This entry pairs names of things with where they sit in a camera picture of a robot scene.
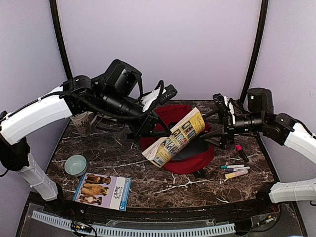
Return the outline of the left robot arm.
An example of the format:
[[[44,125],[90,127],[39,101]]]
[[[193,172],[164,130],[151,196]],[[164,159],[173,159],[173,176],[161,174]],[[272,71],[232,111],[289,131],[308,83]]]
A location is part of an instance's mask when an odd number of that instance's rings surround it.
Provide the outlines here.
[[[85,112],[103,114],[125,123],[135,137],[167,137],[171,131],[155,112],[177,94],[160,80],[151,92],[143,91],[142,73],[119,59],[95,78],[77,76],[37,100],[0,115],[0,161],[19,173],[50,207],[66,215],[70,205],[63,191],[38,167],[26,137],[61,119]]]

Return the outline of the red student backpack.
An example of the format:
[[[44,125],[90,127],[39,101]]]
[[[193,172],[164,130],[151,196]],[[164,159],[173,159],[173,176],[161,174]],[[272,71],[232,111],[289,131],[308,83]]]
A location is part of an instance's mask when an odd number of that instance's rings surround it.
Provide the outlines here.
[[[174,123],[168,121],[168,128],[172,128]],[[206,129],[194,138],[182,151],[175,155],[164,168],[176,174],[190,174],[197,172],[207,166],[215,156],[215,148],[208,143],[201,141],[199,137],[211,131],[211,126],[205,122]],[[158,138],[142,137],[140,143],[143,151],[153,144]]]

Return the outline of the Taming of the Shrew book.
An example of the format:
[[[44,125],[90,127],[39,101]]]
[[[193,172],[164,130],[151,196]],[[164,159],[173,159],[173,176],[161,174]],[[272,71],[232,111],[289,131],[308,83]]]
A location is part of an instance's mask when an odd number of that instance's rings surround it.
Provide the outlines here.
[[[161,168],[182,151],[194,138],[206,129],[200,110],[187,105],[168,105],[157,109],[162,121],[168,125],[171,134],[157,139],[142,155]]]

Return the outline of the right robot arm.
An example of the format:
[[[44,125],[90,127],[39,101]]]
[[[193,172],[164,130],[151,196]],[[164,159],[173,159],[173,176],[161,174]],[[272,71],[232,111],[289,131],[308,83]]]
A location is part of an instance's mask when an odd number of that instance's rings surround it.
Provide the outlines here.
[[[214,146],[224,149],[235,141],[236,135],[262,133],[281,146],[286,146],[302,154],[312,162],[316,161],[316,135],[298,119],[288,114],[274,113],[272,92],[264,88],[251,88],[247,91],[248,112],[234,113],[233,102],[220,93],[213,95],[216,109],[204,117],[218,115],[217,124],[222,127],[200,137]],[[271,203],[288,201],[315,201],[315,179],[290,183],[268,182],[256,194],[252,210],[263,214]]]

